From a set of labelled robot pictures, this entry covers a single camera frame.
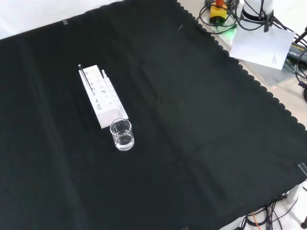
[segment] black tablecloth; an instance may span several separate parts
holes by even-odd
[[[68,23],[0,42],[1,229],[216,230],[304,180],[304,127],[176,2]],[[128,152],[100,129],[78,64],[110,77]]]

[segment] white table surface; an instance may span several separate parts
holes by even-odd
[[[184,7],[185,10],[192,13],[194,17],[198,17],[200,9],[204,6],[204,0],[178,0],[178,2]],[[275,2],[278,2],[278,4],[275,4],[278,7],[276,7],[276,10],[274,10],[274,12],[276,11],[275,15],[277,18],[283,22],[284,25],[292,28],[298,34],[301,34],[304,31],[304,28],[307,26],[307,21],[304,20],[306,17],[304,12],[306,12],[307,9],[307,0],[299,0],[295,2],[275,0]],[[210,30],[208,26],[204,25],[203,23],[202,25],[205,29]],[[225,50],[228,52],[230,51],[230,45],[224,42],[219,36],[213,36]],[[298,81],[295,77],[278,86],[270,87],[269,85],[265,84],[265,81],[263,80],[264,76],[258,74],[246,63],[240,62],[240,64],[243,66],[243,69],[247,70],[250,75],[253,75],[262,86],[266,87],[267,90],[274,95],[274,97],[278,98],[280,103],[285,105],[285,108],[292,113],[292,116],[297,118],[299,123],[307,127],[307,103],[303,97],[304,90],[298,86]]]

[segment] glass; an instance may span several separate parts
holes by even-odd
[[[127,151],[132,148],[134,138],[130,121],[119,118],[112,122],[110,126],[116,148],[120,151]]]

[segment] white paper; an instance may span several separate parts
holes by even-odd
[[[246,28],[255,24],[241,22]],[[295,33],[276,28],[247,31],[238,26],[230,56],[256,64],[282,69]]]

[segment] cable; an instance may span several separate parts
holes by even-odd
[[[273,213],[274,213],[274,215],[276,216],[276,218],[277,218],[277,220],[278,220],[280,229],[283,230],[283,226],[282,226],[282,224],[281,224],[281,222],[280,222],[280,220],[279,220],[279,218],[278,218],[278,216],[276,215],[276,212],[275,212],[274,210],[273,210]]]
[[[304,78],[306,78],[306,79],[307,79],[307,75],[306,75],[306,73],[304,73],[304,71],[302,71],[302,69],[300,68],[300,66],[298,66],[298,70],[299,70],[299,71],[301,71],[301,72],[302,72],[302,74],[305,76]]]
[[[296,199],[296,201],[294,202],[294,204],[291,206],[291,208],[290,208],[285,214],[283,214],[281,217],[279,217],[279,218],[277,218],[276,220],[274,220],[273,223],[274,223],[275,221],[279,220],[280,218],[284,217],[285,215],[287,215],[287,214],[291,211],[291,209],[293,208],[293,206],[297,203],[297,201],[298,201],[298,198]]]
[[[305,50],[305,52],[303,52],[303,53],[299,56],[299,58],[298,58],[298,60],[297,60],[297,62],[296,62],[296,65],[294,66],[295,76],[296,76],[296,79],[297,79],[298,82],[299,82],[298,85],[299,85],[300,87],[304,88],[304,89],[307,88],[307,84],[304,83],[302,80],[300,80],[300,79],[298,78],[297,69],[298,69],[298,66],[299,66],[299,62],[300,62],[302,56],[303,56],[305,53],[307,53],[307,50]]]
[[[257,225],[258,229],[259,229],[259,230],[261,230],[261,228],[259,227],[259,225],[258,225],[258,223],[257,223],[257,221],[256,221],[256,218],[255,218],[254,212],[251,212],[251,214],[253,215],[254,221],[255,221],[255,223],[256,223],[256,225]]]
[[[273,21],[276,22],[277,24],[279,24],[284,30],[289,30],[289,31],[295,33],[295,32],[294,32],[293,30],[291,30],[290,28],[284,26],[275,16],[273,16]],[[298,38],[301,38],[301,41],[299,41],[299,42],[300,42],[301,44],[303,44],[305,47],[307,47],[307,41],[306,41],[304,38],[302,38],[300,35],[298,35],[297,33],[295,33],[295,35],[298,36]]]
[[[243,230],[248,222],[248,215],[244,217],[241,223],[241,229]]]
[[[293,72],[295,73],[294,68],[292,68],[292,66],[290,66],[290,65],[289,65],[289,63],[288,63],[287,61],[285,61],[285,64],[287,64],[287,66],[288,66],[288,67],[290,67],[290,69],[292,69],[292,70],[293,70]],[[299,74],[299,73],[297,73],[297,74],[298,74],[298,76],[300,76],[301,78],[304,78],[304,79],[306,79],[306,80],[307,80],[307,78],[306,78],[306,77],[304,77],[303,75],[301,75],[301,74]]]
[[[216,1],[215,1],[215,0],[212,0],[210,4],[206,4],[206,5],[205,5],[204,7],[202,7],[202,9],[200,10],[199,16],[198,16],[198,18],[195,20],[195,24],[196,24],[196,26],[197,26],[199,29],[201,29],[201,28],[199,27],[199,25],[198,25],[198,20],[199,20],[199,19],[200,19],[205,25],[207,25],[207,26],[217,26],[217,25],[214,25],[214,24],[208,24],[208,23],[206,23],[206,22],[201,18],[201,16],[202,16],[211,6],[215,6],[215,7],[217,7],[217,8],[225,9],[225,10],[227,11],[227,14],[228,14],[226,20],[228,20],[229,16],[232,16],[233,19],[234,19],[234,16],[233,16],[232,14],[230,14],[230,12],[232,12],[232,4],[229,5],[229,4],[225,3],[225,5],[226,5],[227,7],[230,8],[230,10],[229,10],[229,9],[227,9],[227,8],[224,8],[224,7],[221,7],[221,6],[217,6],[217,5],[215,5],[215,4],[212,4],[212,3],[214,3],[214,2],[216,2]],[[230,28],[229,28],[229,29],[226,29],[226,30],[223,30],[223,31],[219,31],[219,32],[208,32],[208,31],[206,31],[206,32],[209,33],[209,34],[212,34],[212,35],[220,35],[220,34],[223,34],[223,33],[227,32],[227,31],[230,31],[230,30],[236,28],[236,21],[235,21],[233,24],[231,24],[231,25],[222,25],[222,24],[219,24],[218,26],[221,26],[221,27],[230,27]]]

